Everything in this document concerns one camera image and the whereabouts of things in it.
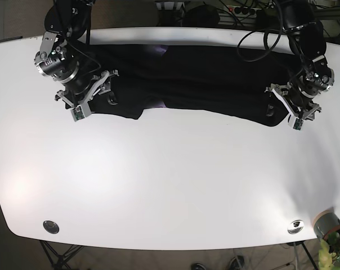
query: black metal frame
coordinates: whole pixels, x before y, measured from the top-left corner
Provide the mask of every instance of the black metal frame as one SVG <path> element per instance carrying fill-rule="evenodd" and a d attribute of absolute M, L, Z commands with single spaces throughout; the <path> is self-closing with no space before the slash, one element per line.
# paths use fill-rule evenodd
<path fill-rule="evenodd" d="M 299 246 L 299 245 L 302 245 L 302 247 L 304 248 L 305 250 L 305 253 L 306 255 L 308 256 L 309 258 L 309 261 L 311 262 L 312 266 L 314 267 L 314 270 L 319 270 L 316 263 L 314 262 L 313 258 L 311 257 L 309 251 L 307 250 L 306 248 L 306 245 L 304 244 L 304 241 L 298 241 L 298 242 L 290 242 L 290 243 L 287 243 L 288 246 Z"/>
<path fill-rule="evenodd" d="M 80 250 L 84 248 L 83 246 L 71 245 L 71 247 L 63 255 L 60 255 L 47 241 L 40 240 L 40 244 L 43 250 L 45 251 L 45 254 L 48 260 L 50 261 L 51 266 L 54 270 L 64 269 L 63 266 L 66 267 L 65 269 L 78 270 L 78 269 L 72 269 L 68 265 L 68 262 L 71 258 L 73 258 L 76 254 L 78 254 Z M 49 249 L 49 251 L 51 251 L 57 257 L 56 262 L 52 260 L 47 249 Z"/>

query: power strip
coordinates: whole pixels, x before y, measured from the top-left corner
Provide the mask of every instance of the power strip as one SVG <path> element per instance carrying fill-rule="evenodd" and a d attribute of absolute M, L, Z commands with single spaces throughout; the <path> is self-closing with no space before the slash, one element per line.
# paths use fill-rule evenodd
<path fill-rule="evenodd" d="M 248 7 L 238 7 L 238 6 L 227 6 L 228 10 L 224 7 L 223 10 L 233 13 L 239 20 L 234 20 L 234 18 L 227 14 L 220 12 L 220 25 L 241 25 L 245 27 L 254 27 L 256 23 L 257 11 L 260 8 L 248 8 Z"/>

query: black trousers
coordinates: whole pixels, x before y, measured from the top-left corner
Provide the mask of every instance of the black trousers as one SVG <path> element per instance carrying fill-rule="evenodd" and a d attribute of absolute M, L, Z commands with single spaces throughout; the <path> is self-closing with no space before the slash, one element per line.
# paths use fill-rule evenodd
<path fill-rule="evenodd" d="M 94 55 L 103 70 L 119 71 L 120 77 L 111 81 L 119 104 L 109 105 L 106 97 L 96 96 L 90 103 L 93 113 L 132 119 L 138 119 L 150 103 L 162 101 L 168 108 L 207 110 L 273 127 L 288 112 L 265 89 L 289 79 L 288 71 L 274 57 L 294 71 L 301 68 L 297 57 L 275 52 L 257 62 L 244 62 L 232 47 L 128 44 L 86 48 L 80 42 L 76 46 Z M 261 52 L 242 51 L 248 57 Z M 271 116 L 267 116 L 269 105 L 274 108 Z"/>

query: white table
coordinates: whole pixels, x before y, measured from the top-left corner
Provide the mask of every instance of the white table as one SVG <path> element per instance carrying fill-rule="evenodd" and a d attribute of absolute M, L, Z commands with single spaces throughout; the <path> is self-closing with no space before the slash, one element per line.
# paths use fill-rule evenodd
<path fill-rule="evenodd" d="M 128 28 L 93 31 L 92 40 L 233 46 L 244 34 Z M 246 45 L 261 43 L 257 33 Z M 53 100 L 63 87 L 33 64 L 40 44 L 0 44 L 0 205 L 14 234 L 107 248 L 223 249 L 311 239 L 315 215 L 333 206 L 340 217 L 340 46 L 326 52 L 335 86 L 316 98 L 323 112 L 297 132 L 286 120 L 269 128 L 171 109 L 75 123 Z M 296 219 L 305 227 L 290 235 Z M 60 232 L 46 232 L 46 220 Z"/>

